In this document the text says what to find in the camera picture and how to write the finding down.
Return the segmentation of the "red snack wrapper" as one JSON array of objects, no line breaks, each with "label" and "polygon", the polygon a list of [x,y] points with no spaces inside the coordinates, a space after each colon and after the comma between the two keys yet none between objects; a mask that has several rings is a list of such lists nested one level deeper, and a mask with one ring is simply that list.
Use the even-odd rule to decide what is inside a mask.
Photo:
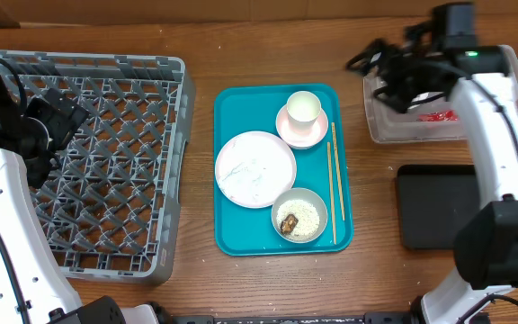
[{"label": "red snack wrapper", "polygon": [[455,122],[458,116],[452,110],[442,112],[431,112],[427,114],[420,114],[417,117],[419,122]]}]

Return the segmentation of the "pale green cup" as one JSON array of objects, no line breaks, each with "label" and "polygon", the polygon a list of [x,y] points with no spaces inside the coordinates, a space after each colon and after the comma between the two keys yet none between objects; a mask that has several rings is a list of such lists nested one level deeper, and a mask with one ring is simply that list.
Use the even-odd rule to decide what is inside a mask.
[{"label": "pale green cup", "polygon": [[286,110],[290,124],[300,130],[310,128],[321,112],[318,97],[309,91],[293,93],[287,100]]}]

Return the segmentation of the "pink small bowl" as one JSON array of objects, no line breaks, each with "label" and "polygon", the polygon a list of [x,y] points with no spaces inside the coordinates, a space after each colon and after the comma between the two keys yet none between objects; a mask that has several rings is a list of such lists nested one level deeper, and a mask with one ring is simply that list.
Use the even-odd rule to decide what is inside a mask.
[{"label": "pink small bowl", "polygon": [[278,135],[292,149],[310,149],[317,145],[327,134],[329,121],[324,111],[321,111],[315,122],[308,130],[296,130],[291,125],[286,106],[283,106],[276,116]]}]

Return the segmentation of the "white napkin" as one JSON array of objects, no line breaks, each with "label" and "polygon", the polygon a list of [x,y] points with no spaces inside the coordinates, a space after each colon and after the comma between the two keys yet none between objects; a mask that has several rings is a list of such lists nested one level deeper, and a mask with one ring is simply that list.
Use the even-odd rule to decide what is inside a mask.
[{"label": "white napkin", "polygon": [[409,106],[410,109],[415,109],[419,105],[422,104],[428,104],[430,102],[436,101],[438,99],[444,98],[444,93],[422,93],[416,96],[412,101],[411,105]]}]

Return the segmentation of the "wooden chopstick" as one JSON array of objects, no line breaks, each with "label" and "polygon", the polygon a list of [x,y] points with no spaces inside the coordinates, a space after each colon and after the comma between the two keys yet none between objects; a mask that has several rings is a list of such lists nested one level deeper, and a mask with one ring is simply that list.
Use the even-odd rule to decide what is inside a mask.
[{"label": "wooden chopstick", "polygon": [[334,148],[334,156],[335,156],[335,170],[336,170],[336,179],[337,179],[339,199],[340,199],[340,208],[341,208],[341,213],[342,213],[342,220],[345,221],[344,195],[343,195],[341,169],[340,169],[340,164],[339,164],[335,123],[332,122],[331,126],[332,126],[332,139],[333,139],[333,148]]},{"label": "wooden chopstick", "polygon": [[334,182],[333,182],[333,163],[331,158],[331,143],[328,141],[326,144],[327,152],[327,168],[328,168],[328,182],[329,182],[329,194],[330,194],[330,212],[332,222],[332,234],[333,244],[336,244],[336,222],[335,222],[335,193],[334,193]]}]

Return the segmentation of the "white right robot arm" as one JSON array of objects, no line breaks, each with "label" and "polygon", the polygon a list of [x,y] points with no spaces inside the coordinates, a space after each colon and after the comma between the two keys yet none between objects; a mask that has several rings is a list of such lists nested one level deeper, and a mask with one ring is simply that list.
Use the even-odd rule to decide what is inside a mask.
[{"label": "white right robot arm", "polygon": [[485,307],[518,288],[518,109],[511,66],[498,46],[482,46],[474,5],[434,7],[406,29],[403,46],[374,40],[346,68],[374,73],[373,97],[397,113],[446,99],[458,115],[474,162],[481,207],[453,244],[455,266],[396,323],[487,322]]}]

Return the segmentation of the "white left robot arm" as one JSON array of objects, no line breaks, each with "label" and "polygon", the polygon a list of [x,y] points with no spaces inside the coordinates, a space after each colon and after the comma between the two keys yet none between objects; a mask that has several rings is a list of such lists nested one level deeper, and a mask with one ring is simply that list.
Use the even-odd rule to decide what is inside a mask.
[{"label": "white left robot arm", "polygon": [[[11,65],[0,58],[0,67]],[[83,304],[58,267],[31,201],[58,167],[89,112],[57,90],[14,101],[0,74],[0,322],[162,323],[154,303],[121,308],[103,296]]]}]

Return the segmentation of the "clear plastic bin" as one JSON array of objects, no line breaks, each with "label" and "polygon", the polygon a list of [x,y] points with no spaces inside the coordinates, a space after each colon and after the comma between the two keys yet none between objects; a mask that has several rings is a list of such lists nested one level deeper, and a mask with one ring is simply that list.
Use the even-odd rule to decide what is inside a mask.
[{"label": "clear plastic bin", "polygon": [[[518,109],[518,58],[512,47],[500,45],[511,67],[509,77],[514,82],[514,99]],[[364,107],[371,138],[379,144],[411,143],[426,141],[464,140],[460,121],[422,122],[420,114],[451,110],[451,103],[444,98],[397,113],[372,98],[372,91],[383,85],[374,72],[363,78]]]}]

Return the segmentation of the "grey plastic dish rack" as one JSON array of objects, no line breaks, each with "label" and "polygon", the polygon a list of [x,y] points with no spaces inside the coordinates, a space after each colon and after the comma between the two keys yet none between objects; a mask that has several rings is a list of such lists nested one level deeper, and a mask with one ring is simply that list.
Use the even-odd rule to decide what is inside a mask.
[{"label": "grey plastic dish rack", "polygon": [[14,101],[56,89],[89,112],[31,201],[70,277],[161,284],[171,275],[195,86],[177,57],[0,49]]}]

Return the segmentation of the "black plastic tray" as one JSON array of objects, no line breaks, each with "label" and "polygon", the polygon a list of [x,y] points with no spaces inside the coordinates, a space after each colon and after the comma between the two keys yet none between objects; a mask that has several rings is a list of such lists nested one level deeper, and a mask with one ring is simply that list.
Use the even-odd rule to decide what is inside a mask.
[{"label": "black plastic tray", "polygon": [[408,249],[451,250],[479,210],[472,165],[403,165],[395,187],[401,242]]}]

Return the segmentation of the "teal plastic tray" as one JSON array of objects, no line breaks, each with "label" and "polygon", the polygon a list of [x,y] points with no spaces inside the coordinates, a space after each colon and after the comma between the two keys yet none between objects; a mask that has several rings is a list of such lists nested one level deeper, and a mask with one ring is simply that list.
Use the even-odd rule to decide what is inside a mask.
[{"label": "teal plastic tray", "polygon": [[[353,208],[344,149],[339,98],[325,84],[291,84],[231,87],[215,99],[213,117],[213,152],[236,135],[246,131],[265,131],[275,135],[276,115],[288,97],[297,91],[309,91],[322,103],[322,109],[335,130],[329,130],[313,148],[296,150],[298,172],[294,185],[318,194],[326,206],[335,202],[335,220],[330,220],[322,234],[309,243],[292,243],[281,237],[272,225],[272,208],[248,209],[231,202],[214,187],[215,240],[218,247],[233,257],[334,253],[349,246],[354,235]],[[338,159],[340,167],[328,176],[328,162]],[[341,185],[336,176],[341,176]],[[329,184],[334,183],[334,198]]]}]

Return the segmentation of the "grey bowl with rice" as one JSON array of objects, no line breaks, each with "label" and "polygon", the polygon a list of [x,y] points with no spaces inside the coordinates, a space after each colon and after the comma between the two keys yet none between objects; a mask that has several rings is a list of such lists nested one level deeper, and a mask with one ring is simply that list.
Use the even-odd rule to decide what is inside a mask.
[{"label": "grey bowl with rice", "polygon": [[[292,213],[299,220],[294,231],[283,235],[281,221]],[[326,229],[327,207],[323,199],[306,188],[291,188],[282,193],[272,206],[272,225],[276,232],[291,243],[307,244],[316,240]]]}]

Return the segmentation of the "white round plate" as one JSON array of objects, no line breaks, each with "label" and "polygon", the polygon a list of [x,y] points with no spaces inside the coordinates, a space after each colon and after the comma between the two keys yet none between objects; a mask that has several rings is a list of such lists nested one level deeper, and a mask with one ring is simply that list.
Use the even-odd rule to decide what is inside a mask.
[{"label": "white round plate", "polygon": [[291,189],[297,162],[290,147],[279,137],[259,130],[230,139],[215,160],[219,190],[233,203],[250,209],[273,205]]}]

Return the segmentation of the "brown food piece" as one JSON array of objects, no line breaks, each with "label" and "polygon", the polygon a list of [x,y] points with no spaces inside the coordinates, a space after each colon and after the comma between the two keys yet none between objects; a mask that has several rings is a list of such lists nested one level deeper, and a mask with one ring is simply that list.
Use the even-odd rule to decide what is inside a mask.
[{"label": "brown food piece", "polygon": [[280,231],[283,235],[289,235],[294,231],[295,227],[298,225],[299,220],[292,213],[289,213],[280,224]]}]

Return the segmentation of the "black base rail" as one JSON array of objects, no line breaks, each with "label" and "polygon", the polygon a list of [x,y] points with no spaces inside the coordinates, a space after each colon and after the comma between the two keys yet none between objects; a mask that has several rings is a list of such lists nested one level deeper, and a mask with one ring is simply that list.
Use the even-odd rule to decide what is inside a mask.
[{"label": "black base rail", "polygon": [[327,317],[239,317],[166,316],[165,324],[412,324],[420,323],[408,311],[368,312],[354,316]]}]

